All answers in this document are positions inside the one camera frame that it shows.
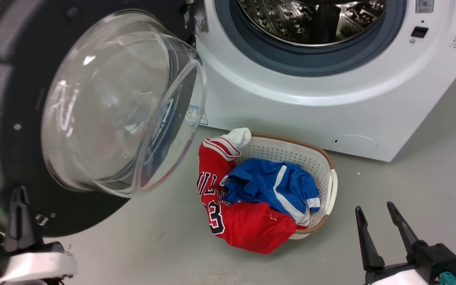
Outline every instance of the laundry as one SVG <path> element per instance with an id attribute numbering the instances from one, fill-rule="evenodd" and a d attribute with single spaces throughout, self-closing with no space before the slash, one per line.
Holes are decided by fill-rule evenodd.
<path id="1" fill-rule="evenodd" d="M 221 184 L 229 189 L 224 201 L 264 202 L 288 214 L 299 226 L 309 226 L 311 211 L 321 208 L 314 177 L 298 164 L 250 158 L 234 168 Z"/>
<path id="2" fill-rule="evenodd" d="M 197 186 L 212 234 L 233 247 L 269 254 L 295 233 L 296 222 L 264 202 L 230 203 L 223 200 L 228 188 L 221 186 L 221 181 L 235 168 L 239 148 L 250 139 L 251 132 L 246 128 L 205 139 L 198 153 Z"/>

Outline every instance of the stainless steel drum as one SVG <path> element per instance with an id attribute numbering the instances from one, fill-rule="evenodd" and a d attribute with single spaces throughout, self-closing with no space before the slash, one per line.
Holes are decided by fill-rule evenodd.
<path id="1" fill-rule="evenodd" d="M 326 47 L 356 38 L 380 20 L 386 10 L 386 0 L 344 4 L 347 1 L 238 1 L 258 29 L 281 42 L 303 47 Z"/>

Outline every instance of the perforated basket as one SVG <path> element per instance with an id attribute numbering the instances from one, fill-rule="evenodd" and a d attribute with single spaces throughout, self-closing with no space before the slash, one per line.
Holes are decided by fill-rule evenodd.
<path id="1" fill-rule="evenodd" d="M 311 213 L 311 223 L 307 229 L 297 230 L 290 239 L 305 238 L 326 224 L 337 196 L 337 173 L 333 161 L 324 150 L 293 139 L 253 134 L 251 141 L 241 149 L 241 156 L 236 162 L 240 164 L 248 158 L 296 163 L 314 177 L 321 209 L 318 213 Z"/>

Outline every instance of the floor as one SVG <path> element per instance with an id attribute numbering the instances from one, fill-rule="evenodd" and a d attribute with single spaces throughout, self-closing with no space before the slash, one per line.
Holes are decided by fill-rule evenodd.
<path id="1" fill-rule="evenodd" d="M 222 133 L 201 128 L 159 189 L 132 199 L 98 226 L 61 238 L 80 269 L 67 285 L 362 284 L 356 206 L 362 206 L 386 263 L 405 261 L 387 201 L 419 238 L 456 253 L 456 82 L 393 162 L 331 153 L 340 185 L 328 224 L 269 256 L 231 248 L 210 233 L 195 190 L 196 151 L 205 137 Z"/>

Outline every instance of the teal connector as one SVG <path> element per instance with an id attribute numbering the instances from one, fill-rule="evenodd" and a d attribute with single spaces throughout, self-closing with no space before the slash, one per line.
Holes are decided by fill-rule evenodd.
<path id="1" fill-rule="evenodd" d="M 439 283 L 441 285 L 456 285 L 456 278 L 449 272 L 443 272 L 439 275 Z"/>

